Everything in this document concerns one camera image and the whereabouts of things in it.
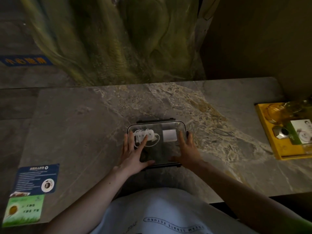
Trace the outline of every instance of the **green card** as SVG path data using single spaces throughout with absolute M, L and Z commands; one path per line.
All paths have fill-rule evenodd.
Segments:
M 31 224 L 39 221 L 45 195 L 13 197 L 9 199 L 2 227 Z

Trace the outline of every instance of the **marble countertop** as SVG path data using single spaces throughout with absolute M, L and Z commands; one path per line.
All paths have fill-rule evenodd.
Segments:
M 271 77 L 41 90 L 20 162 L 60 164 L 40 222 L 50 221 L 108 173 L 123 134 L 138 120 L 183 121 L 204 160 L 267 196 L 312 191 L 312 159 L 275 160 L 254 109 L 255 103 L 283 100 Z M 154 187 L 221 201 L 183 167 L 138 173 L 122 194 Z

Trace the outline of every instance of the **white t-shirt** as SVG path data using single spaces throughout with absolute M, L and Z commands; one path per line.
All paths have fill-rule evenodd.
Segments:
M 244 224 L 179 189 L 143 190 L 114 200 L 92 234 L 255 234 Z

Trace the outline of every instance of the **white charger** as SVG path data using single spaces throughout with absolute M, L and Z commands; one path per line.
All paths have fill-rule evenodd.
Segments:
M 153 145 L 145 145 L 145 147 L 153 147 L 160 140 L 159 134 L 154 133 L 154 131 L 152 129 L 136 130 L 133 134 L 135 136 L 135 142 L 139 143 L 139 144 L 144 140 L 146 135 L 148 136 L 147 141 L 156 141 L 157 140 L 157 142 L 155 144 L 153 144 Z

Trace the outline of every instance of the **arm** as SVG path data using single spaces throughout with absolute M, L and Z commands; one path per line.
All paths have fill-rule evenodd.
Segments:
M 125 134 L 119 165 L 115 166 L 92 189 L 55 217 L 44 233 L 67 234 L 92 231 L 100 223 L 107 207 L 128 177 L 154 163 L 154 161 L 140 162 L 140 155 L 146 142 L 147 136 L 134 150 L 133 133 L 130 132 L 129 134 L 129 143 L 128 135 Z
M 190 133 L 185 143 L 179 135 L 181 157 L 171 161 L 181 163 L 209 185 L 232 209 L 240 220 L 255 231 L 266 233 L 303 233 L 312 231 L 312 224 L 263 194 L 232 179 L 201 159 Z

